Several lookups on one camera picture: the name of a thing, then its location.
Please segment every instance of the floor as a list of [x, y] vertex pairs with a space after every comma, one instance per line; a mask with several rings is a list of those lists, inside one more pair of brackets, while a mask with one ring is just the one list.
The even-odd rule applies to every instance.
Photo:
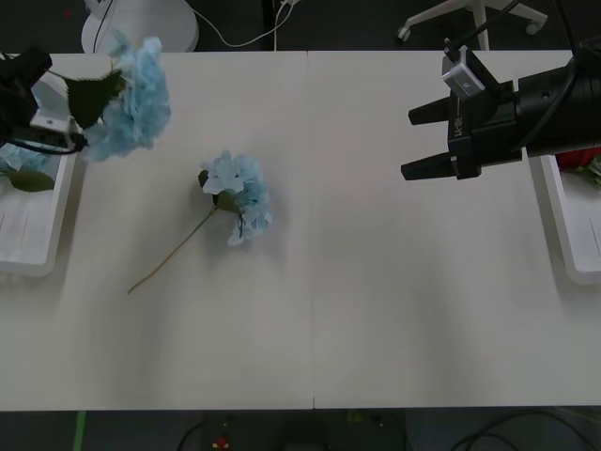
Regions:
[[[232, 451], [430, 451], [452, 449], [477, 429], [515, 409], [427, 409], [302, 412], [89, 412], [83, 451], [199, 451], [225, 437]], [[601, 445], [601, 428], [550, 410]], [[407, 428], [404, 427], [404, 414]], [[75, 412], [0, 413], [0, 449], [74, 449]], [[204, 425], [177, 448], [189, 428]], [[409, 446], [403, 442], [407, 433]], [[567, 426], [527, 415], [494, 429], [518, 450], [586, 451]], [[311, 447], [309, 444], [321, 444]], [[498, 438], [485, 438], [472, 451], [512, 451]]]
[[[474, 27], [465, 9], [412, 28], [408, 42], [395, 37], [397, 28], [410, 16], [440, 0], [302, 0], [279, 32], [280, 50], [439, 50], [447, 37], [456, 37]], [[248, 41], [264, 32], [261, 0], [189, 0], [193, 8], [212, 20], [226, 39]], [[490, 32], [493, 50], [564, 49], [558, 14], [550, 0], [526, 0], [528, 6], [549, 18], [541, 32], [525, 33], [527, 21], [508, 16]], [[564, 2], [577, 39], [598, 34], [601, 2]], [[489, 17], [494, 11], [489, 10]], [[80, 53], [80, 35], [87, 13], [84, 0], [5, 1], [0, 15], [0, 49], [18, 53], [30, 45], [50, 53]], [[198, 52], [230, 50], [213, 30], [200, 22]], [[259, 41], [241, 50], [264, 50]], [[477, 48], [477, 41], [472, 43]]]
[[[189, 0], [209, 17], [231, 42], [249, 40], [263, 28], [261, 0]], [[279, 50], [440, 50], [444, 38], [473, 28], [471, 15], [459, 10], [412, 28], [406, 43], [395, 38], [396, 29], [408, 17], [436, 5], [439, 0], [303, 0], [279, 32]], [[549, 19], [543, 30], [530, 37], [527, 22], [509, 16], [490, 32], [493, 50], [565, 49], [567, 40], [550, 0], [527, 0]], [[599, 0], [564, 2], [577, 39], [598, 34]], [[80, 34], [87, 13], [83, 0], [5, 1], [0, 14], [0, 50], [18, 53], [30, 45], [42, 45], [51, 53], [80, 53]], [[196, 51], [230, 50], [200, 22]], [[266, 50], [271, 39], [241, 50]], [[477, 41], [471, 44], [477, 48]], [[407, 412], [408, 435], [418, 450], [450, 449], [506, 409], [412, 410]], [[403, 449], [400, 411], [385, 412], [90, 412], [84, 435], [84, 451], [175, 450], [185, 431], [201, 418], [207, 420], [193, 434], [184, 450], [210, 448], [226, 433], [232, 447], [243, 450], [284, 449], [283, 443], [327, 437], [332, 450]], [[76, 412], [0, 413], [0, 450], [63, 451], [73, 446]], [[570, 417], [597, 445], [601, 428]], [[502, 431], [522, 450], [584, 450], [572, 433], [545, 418], [519, 420]], [[294, 448], [310, 450], [315, 448]], [[499, 441], [479, 443], [480, 451], [511, 449]]]

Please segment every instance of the flower stem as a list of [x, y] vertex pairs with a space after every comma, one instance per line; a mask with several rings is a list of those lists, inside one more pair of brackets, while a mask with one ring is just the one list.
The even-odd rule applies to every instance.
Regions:
[[147, 275], [144, 279], [142, 279], [140, 282], [138, 282], [137, 284], [135, 284], [133, 287], [130, 288], [130, 290], [128, 291], [128, 294], [132, 294], [133, 291], [140, 287], [142, 284], [145, 283], [145, 281], [150, 280], [152, 277], [154, 277], [154, 275], [159, 272], [161, 270], [161, 268], [163, 266], [165, 266], [165, 264], [171, 259], [172, 256], [174, 256], [177, 251], [181, 248], [181, 246], [183, 246], [192, 236], [194, 233], [196, 233], [198, 231], [198, 229], [200, 227], [202, 227], [206, 221], [208, 221], [208, 218], [210, 218], [213, 214], [215, 214], [217, 212], [217, 207], [213, 207], [212, 209], [210, 209], [210, 212], [208, 213], [208, 215], [205, 217], [205, 219], [203, 219], [199, 225], [196, 226], [196, 228], [192, 231], [192, 233], [190, 235], [188, 235], [184, 241], [182, 241], [173, 251], [171, 254], [169, 254], [167, 256], [167, 258], [165, 260], [162, 261], [162, 263], [157, 266], [157, 268], [151, 272], [149, 275]]

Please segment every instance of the blue hydrangea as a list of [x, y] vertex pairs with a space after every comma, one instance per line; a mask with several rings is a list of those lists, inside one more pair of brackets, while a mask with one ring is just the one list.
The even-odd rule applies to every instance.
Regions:
[[210, 163], [202, 163], [201, 167], [208, 171], [208, 179], [203, 187], [205, 193], [219, 194], [225, 190], [239, 193], [244, 189], [239, 157], [234, 160], [229, 150]]
[[269, 189], [258, 162], [248, 155], [232, 158], [225, 150], [211, 163], [203, 163], [202, 168], [208, 171], [203, 191], [208, 194], [227, 191], [239, 207], [240, 216], [227, 243], [235, 246], [261, 236], [273, 220]]
[[51, 157], [38, 152], [4, 144], [0, 147], [0, 172], [8, 170], [27, 169], [41, 171]]
[[102, 122], [84, 130], [89, 149], [86, 158], [103, 161], [124, 157], [136, 148], [152, 148], [171, 117], [165, 74], [159, 63], [161, 41], [145, 39], [135, 50], [120, 34], [110, 53], [126, 86], [102, 114]]

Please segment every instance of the white table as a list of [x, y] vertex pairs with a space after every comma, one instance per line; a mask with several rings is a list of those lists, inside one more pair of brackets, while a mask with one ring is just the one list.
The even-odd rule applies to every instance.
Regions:
[[[87, 167], [50, 277], [0, 278], [0, 409], [313, 406], [306, 58], [164, 56], [173, 118], [158, 145]], [[109, 60], [53, 69], [98, 76]], [[209, 210], [197, 176], [223, 147], [261, 161], [279, 226], [232, 249], [233, 218], [214, 218], [128, 297]]]
[[[601, 290], [551, 255], [528, 162], [405, 182], [446, 149], [408, 109], [448, 95], [441, 54], [309, 57], [318, 408], [599, 404]], [[500, 81], [567, 53], [483, 54]]]
[[[407, 119], [448, 94], [440, 60], [166, 55], [174, 116], [156, 148], [87, 167], [49, 277], [0, 276], [0, 409], [599, 403], [601, 292], [562, 275], [528, 163], [399, 173], [446, 149], [444, 125]], [[567, 54], [483, 60], [506, 80]], [[261, 161], [273, 230], [230, 249], [231, 218], [208, 223], [128, 298], [202, 217], [198, 165], [223, 147]]]

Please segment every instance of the green tape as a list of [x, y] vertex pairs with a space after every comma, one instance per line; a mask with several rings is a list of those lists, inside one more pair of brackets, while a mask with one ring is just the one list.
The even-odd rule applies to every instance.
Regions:
[[84, 444], [85, 411], [77, 412], [75, 423], [75, 439], [73, 440], [73, 451], [82, 451]]

